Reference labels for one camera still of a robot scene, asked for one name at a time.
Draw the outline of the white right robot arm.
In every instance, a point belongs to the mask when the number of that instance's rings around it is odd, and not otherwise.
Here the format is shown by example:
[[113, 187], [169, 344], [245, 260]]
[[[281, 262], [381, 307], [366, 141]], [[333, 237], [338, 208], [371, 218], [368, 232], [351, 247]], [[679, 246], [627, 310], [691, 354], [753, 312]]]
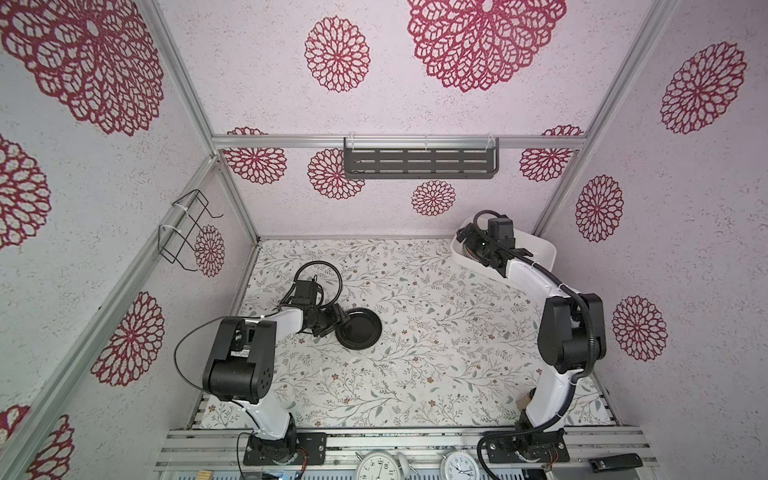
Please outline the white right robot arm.
[[513, 220], [493, 210], [482, 210], [465, 222], [451, 249], [456, 263], [520, 288], [541, 306], [537, 348], [545, 367], [513, 429], [485, 435], [478, 450], [527, 463], [568, 461], [565, 417], [578, 383], [606, 355], [602, 299], [555, 276], [519, 244]]

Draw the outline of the black plastic plate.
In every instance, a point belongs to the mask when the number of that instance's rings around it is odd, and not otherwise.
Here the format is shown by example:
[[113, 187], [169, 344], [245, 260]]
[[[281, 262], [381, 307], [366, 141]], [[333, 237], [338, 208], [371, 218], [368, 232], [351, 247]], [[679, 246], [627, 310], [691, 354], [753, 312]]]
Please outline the black plastic plate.
[[361, 351], [373, 347], [383, 332], [379, 315], [367, 308], [350, 309], [347, 314], [349, 320], [335, 331], [338, 342], [349, 350]]

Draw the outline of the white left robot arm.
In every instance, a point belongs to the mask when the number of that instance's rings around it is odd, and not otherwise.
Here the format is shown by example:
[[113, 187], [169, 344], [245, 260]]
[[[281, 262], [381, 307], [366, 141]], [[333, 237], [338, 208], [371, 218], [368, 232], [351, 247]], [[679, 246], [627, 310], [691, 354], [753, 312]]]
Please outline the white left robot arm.
[[287, 300], [266, 315], [225, 316], [218, 325], [202, 375], [203, 390], [239, 408], [251, 429], [248, 445], [261, 461], [288, 464], [301, 449], [295, 419], [271, 392], [277, 344], [297, 334], [325, 337], [350, 320], [321, 287], [299, 281]]

